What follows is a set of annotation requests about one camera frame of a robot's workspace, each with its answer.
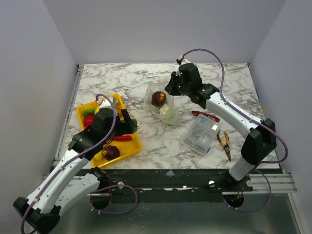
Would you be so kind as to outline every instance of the marble table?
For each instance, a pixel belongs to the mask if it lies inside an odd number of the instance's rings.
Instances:
[[[197,64],[204,83],[220,87],[221,69],[218,64]],[[145,110],[144,95],[148,83],[169,81],[170,73],[178,65],[169,63],[120,63],[120,64],[86,64],[80,80],[74,111],[70,118],[69,129],[61,152],[64,152],[72,136],[79,131],[80,125],[75,109],[95,100],[98,93],[107,95],[120,94],[131,117],[138,121],[138,137],[143,150],[123,161],[108,166],[118,169],[228,169],[241,157],[240,149],[243,137],[222,118],[221,130],[226,130],[230,137],[232,161],[228,158],[217,140],[211,145],[205,156],[197,155],[181,143],[183,135],[195,119],[192,110],[203,111],[193,104],[188,97],[175,97],[175,105],[181,114],[181,124],[171,126],[164,124],[157,117]],[[256,95],[254,84],[247,64],[225,65],[225,95],[238,106],[254,116],[264,119]],[[266,161],[277,160],[271,152]],[[279,168],[278,164],[262,164],[259,168]]]

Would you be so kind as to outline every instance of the tomato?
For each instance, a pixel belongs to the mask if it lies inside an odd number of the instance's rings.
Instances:
[[[84,127],[88,127],[91,123],[94,121],[94,116],[93,115],[88,115],[83,119],[83,125]]]

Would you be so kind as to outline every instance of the yellow bin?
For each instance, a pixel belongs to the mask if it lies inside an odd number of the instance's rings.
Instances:
[[[125,109],[125,106],[121,100],[121,97],[119,94],[113,94],[113,95],[110,95],[110,97],[111,96],[113,96],[116,99],[116,111],[117,111],[120,119],[123,120],[121,110]],[[92,101],[92,102],[89,102],[89,103],[84,104],[82,106],[79,106],[76,109],[78,119],[79,119],[79,123],[81,125],[82,130],[85,129],[85,127],[83,126],[83,118],[84,118],[82,115],[83,110],[90,109],[90,108],[95,109],[95,113],[97,113],[99,110],[98,103],[96,101]],[[136,153],[140,152],[142,150],[142,145],[141,145],[141,142],[140,142],[137,134],[133,133],[133,134],[129,134],[129,135],[132,137],[132,140],[129,140],[129,141],[115,141],[115,140],[113,140],[109,144],[109,145],[116,146],[119,149],[120,157],[108,161],[104,158],[103,150],[101,150],[91,160],[92,167],[104,168],[107,165],[110,165],[114,162],[123,160],[125,158],[133,156]]]

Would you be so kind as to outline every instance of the wall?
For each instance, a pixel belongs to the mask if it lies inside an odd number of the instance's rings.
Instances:
[[[289,147],[282,164],[292,172],[312,230],[312,1],[287,0],[251,63],[251,74],[266,116]],[[283,157],[281,144],[277,147]]]
[[[0,7],[0,233],[19,233],[13,208],[48,172],[76,63],[41,0]]]
[[[250,62],[285,0],[43,0],[77,63]],[[196,62],[216,62],[197,53]]]

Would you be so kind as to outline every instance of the cable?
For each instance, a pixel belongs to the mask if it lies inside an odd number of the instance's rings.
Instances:
[[[224,83],[224,76],[225,76],[225,71],[224,71],[224,66],[223,66],[223,63],[222,61],[220,60],[220,58],[212,51],[210,50],[207,50],[207,49],[193,49],[193,50],[190,50],[186,53],[184,53],[182,55],[182,60],[184,59],[184,57],[189,54],[190,52],[193,52],[193,51],[206,51],[210,54],[212,54],[220,63],[221,65],[221,69],[222,69],[222,79],[221,79],[221,85],[220,85],[220,95],[221,95],[221,98],[223,99],[224,102],[227,102],[227,100],[225,99],[225,97],[223,96],[223,83]],[[285,155],[284,157],[281,159],[281,160],[277,160],[277,161],[263,161],[261,163],[280,163],[280,162],[283,162],[287,159],[288,157],[288,147],[286,145],[286,142],[278,135],[276,134],[276,132],[274,132],[272,129],[268,128],[267,126],[265,126],[264,124],[258,122],[258,121],[255,121],[253,119],[251,119],[249,116],[247,116],[246,114],[244,114],[243,112],[241,112],[239,109],[237,109],[236,107],[234,107],[231,103],[227,102],[227,105],[230,106],[233,110],[235,110],[237,113],[239,113],[241,116],[243,116],[244,118],[248,119],[249,121],[251,120],[251,122],[263,127],[264,129],[266,129],[267,131],[269,131],[270,133],[272,133],[277,139],[280,140],[280,142],[283,144],[284,148],[285,148]]]
[[[52,181],[59,175],[59,173],[61,171],[63,171],[65,169],[66,166],[68,166],[68,164],[70,164],[72,161],[76,160],[77,158],[85,155],[86,153],[90,152],[91,150],[93,150],[94,148],[96,148],[97,146],[99,146],[100,144],[102,144],[112,133],[114,127],[115,127],[115,123],[116,123],[116,111],[115,111],[115,103],[113,103],[106,95],[104,94],[98,94],[96,96],[96,100],[98,99],[99,96],[103,96],[105,99],[107,99],[109,101],[109,103],[112,106],[113,109],[113,123],[112,126],[110,128],[110,130],[108,131],[108,133],[105,135],[105,137],[103,137],[102,140],[100,140],[97,144],[91,146],[89,149],[84,150],[83,152],[79,153],[78,155],[76,155],[75,157],[73,157],[72,159],[68,160],[67,162],[65,162],[56,172],[55,174],[48,180],[48,182],[46,182],[46,184],[43,186],[42,190],[38,193],[38,195],[35,197],[34,201],[28,206],[28,208],[26,209],[22,221],[21,221],[21,226],[20,226],[20,232],[22,234],[27,234],[24,231],[24,225],[25,225],[25,221],[26,221],[26,217],[28,216],[29,211],[31,210],[31,208],[34,206],[34,204],[40,200],[41,195],[44,193],[44,191],[48,188],[48,186],[52,183]]]
[[[227,203],[227,201],[226,201],[225,199],[223,199],[223,201],[224,201],[225,204],[228,206],[228,208],[230,208],[230,209],[232,209],[232,210],[235,210],[235,211],[248,212],[248,213],[250,213],[250,212],[260,211],[260,210],[262,210],[262,209],[264,209],[264,208],[266,208],[266,207],[268,206],[268,204],[269,204],[269,202],[270,202],[270,200],[271,200],[271,197],[272,197],[271,185],[270,185],[270,183],[269,183],[268,178],[267,178],[261,171],[259,171],[259,170],[257,170],[257,169],[255,169],[254,171],[260,173],[260,174],[265,178],[265,180],[266,180],[267,183],[268,183],[268,186],[269,186],[269,197],[268,197],[268,200],[267,200],[262,206],[260,206],[259,208],[256,208],[256,209],[253,209],[253,210],[244,210],[244,209],[239,209],[239,208],[235,208],[235,207],[233,207],[233,206],[230,206],[230,205]]]
[[[96,208],[94,208],[94,207],[93,207],[93,204],[92,204],[92,200],[91,200],[91,202],[90,202],[91,207],[92,207],[92,210],[91,210],[91,211],[94,210],[94,211],[97,211],[98,213],[109,214],[109,215],[124,215],[124,214],[129,213],[129,212],[131,212],[132,210],[134,210],[135,207],[137,207],[137,192],[136,192],[136,190],[135,190],[133,187],[131,187],[130,185],[127,185],[127,184],[123,184],[123,185],[120,185],[120,184],[111,185],[111,186],[108,186],[108,187],[106,187],[106,188],[96,190],[96,191],[94,191],[94,193],[101,192],[101,191],[104,191],[104,190],[107,190],[107,189],[111,189],[111,188],[115,188],[115,187],[121,187],[121,186],[127,187],[127,188],[131,189],[131,190],[134,192],[135,196],[136,196],[135,202],[134,202],[134,204],[133,204],[133,206],[132,206],[131,208],[127,209],[126,211],[122,211],[122,212],[102,211],[102,210],[97,210]]]

